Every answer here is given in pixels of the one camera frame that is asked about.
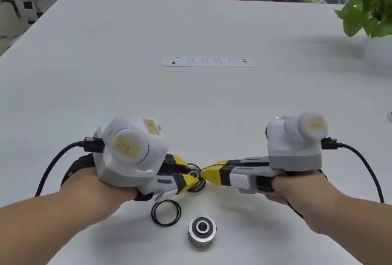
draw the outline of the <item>black o-ring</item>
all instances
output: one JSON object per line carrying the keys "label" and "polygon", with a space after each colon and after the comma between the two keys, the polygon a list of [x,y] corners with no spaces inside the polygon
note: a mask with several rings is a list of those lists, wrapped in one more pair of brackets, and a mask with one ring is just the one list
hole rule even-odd
{"label": "black o-ring", "polygon": [[[177,211],[176,218],[172,222],[169,222],[169,223],[161,223],[160,221],[158,221],[157,215],[156,215],[158,206],[161,205],[164,202],[172,203],[174,205],[174,207],[176,208],[176,211]],[[155,203],[153,208],[151,209],[151,218],[152,218],[153,222],[155,224],[159,225],[159,226],[162,226],[162,227],[173,226],[181,218],[181,206],[176,201],[173,201],[173,200],[163,200],[161,202]]]}

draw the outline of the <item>green plant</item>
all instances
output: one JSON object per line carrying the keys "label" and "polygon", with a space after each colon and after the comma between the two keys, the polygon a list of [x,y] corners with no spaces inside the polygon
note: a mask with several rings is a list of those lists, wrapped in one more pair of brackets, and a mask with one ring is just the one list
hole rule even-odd
{"label": "green plant", "polygon": [[392,0],[348,0],[335,12],[349,37],[362,28],[370,37],[392,35]]}

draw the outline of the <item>white tabletop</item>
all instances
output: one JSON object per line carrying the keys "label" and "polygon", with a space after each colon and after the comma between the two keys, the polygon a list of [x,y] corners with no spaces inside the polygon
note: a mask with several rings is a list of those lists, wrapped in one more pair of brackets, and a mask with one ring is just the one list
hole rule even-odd
{"label": "white tabletop", "polygon": [[[392,199],[392,72],[361,59],[364,36],[348,39],[334,6],[209,0],[59,0],[0,59],[0,206],[33,196],[50,160],[115,116],[155,117],[170,151],[205,166],[266,154],[277,115],[324,113],[330,135],[357,147]],[[161,67],[168,56],[250,58],[260,68]],[[81,155],[69,152],[44,192]],[[377,194],[350,152],[325,151],[324,170],[343,192]],[[207,188],[176,196],[179,223],[159,228],[152,202],[127,203],[80,233],[51,264],[357,264],[289,208],[261,195]],[[187,223],[218,225],[206,252]]]}

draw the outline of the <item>yellow and black tape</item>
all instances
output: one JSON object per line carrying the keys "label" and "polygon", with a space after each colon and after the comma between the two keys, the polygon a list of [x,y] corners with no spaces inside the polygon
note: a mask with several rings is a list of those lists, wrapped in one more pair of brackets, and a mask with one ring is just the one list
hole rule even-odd
{"label": "yellow and black tape", "polygon": [[231,186],[230,173],[240,160],[221,160],[202,169],[201,177],[214,185]]}
{"label": "yellow and black tape", "polygon": [[177,185],[177,195],[186,192],[198,183],[198,179],[196,177],[188,174],[173,173],[172,176]]}

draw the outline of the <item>metal bearing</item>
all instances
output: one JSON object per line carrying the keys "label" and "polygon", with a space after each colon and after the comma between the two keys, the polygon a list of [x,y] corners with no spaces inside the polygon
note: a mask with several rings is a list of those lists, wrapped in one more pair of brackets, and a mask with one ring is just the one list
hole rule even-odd
{"label": "metal bearing", "polygon": [[190,171],[188,172],[188,174],[198,179],[198,183],[191,187],[188,192],[197,193],[206,186],[206,180],[200,177],[202,170],[199,166],[193,163],[188,163],[188,166],[190,167]]}
{"label": "metal bearing", "polygon": [[205,248],[211,245],[216,232],[215,221],[209,216],[195,217],[188,224],[189,240],[197,247]]}

